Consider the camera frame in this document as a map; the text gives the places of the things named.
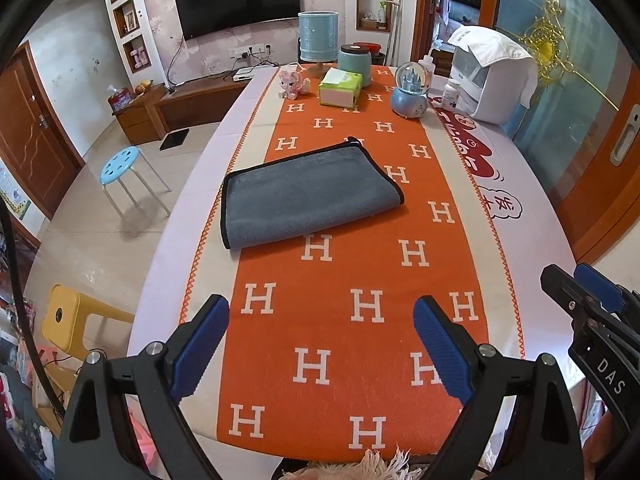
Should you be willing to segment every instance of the tissue box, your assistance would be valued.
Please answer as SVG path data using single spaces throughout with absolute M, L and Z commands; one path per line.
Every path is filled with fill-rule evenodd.
M 362 90 L 362 74 L 330 68 L 318 85 L 321 105 L 355 108 Z

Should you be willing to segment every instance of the snow globe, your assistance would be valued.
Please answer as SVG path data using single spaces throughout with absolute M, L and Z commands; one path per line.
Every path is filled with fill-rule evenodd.
M 430 76 L 415 61 L 400 66 L 396 70 L 396 88 L 391 94 L 391 109 L 405 119 L 422 117 L 427 110 Z

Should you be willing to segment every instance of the wooden lamp base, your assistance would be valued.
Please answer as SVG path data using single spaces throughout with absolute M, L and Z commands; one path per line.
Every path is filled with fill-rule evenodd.
M 331 67 L 325 63 L 316 63 L 306 69 L 306 73 L 309 77 L 314 77 L 316 79 L 320 79 L 324 77 L 324 74 L 329 72 Z

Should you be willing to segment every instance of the white plastic bottle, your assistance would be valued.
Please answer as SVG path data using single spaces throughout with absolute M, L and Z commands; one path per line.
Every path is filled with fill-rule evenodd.
M 424 86 L 427 89 L 426 93 L 429 93 L 429 88 L 431 88 L 431 80 L 433 79 L 433 73 L 436 71 L 436 66 L 433 64 L 433 57 L 424 56 L 422 59 L 418 60 L 418 63 L 427 73 L 427 81 L 424 82 Z
M 460 81 L 456 81 L 455 79 L 449 79 L 447 84 L 444 85 L 444 90 L 442 92 L 442 108 L 448 110 L 449 112 L 456 111 L 456 107 L 458 106 L 458 96 L 460 95 Z

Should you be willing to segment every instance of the metal screw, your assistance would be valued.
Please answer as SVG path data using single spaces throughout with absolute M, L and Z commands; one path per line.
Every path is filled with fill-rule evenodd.
M 90 364 L 90 365 L 95 365 L 99 360 L 100 360 L 100 352 L 90 352 L 89 355 L 86 357 L 86 361 Z
M 149 355 L 156 355 L 162 351 L 162 348 L 164 348 L 164 345 L 161 342 L 153 341 L 146 346 L 146 353 Z
M 496 354 L 496 350 L 491 345 L 480 345 L 478 349 L 482 357 L 493 357 Z
M 553 366 L 554 364 L 556 364 L 556 358 L 551 354 L 542 354 L 540 356 L 540 360 L 547 366 Z

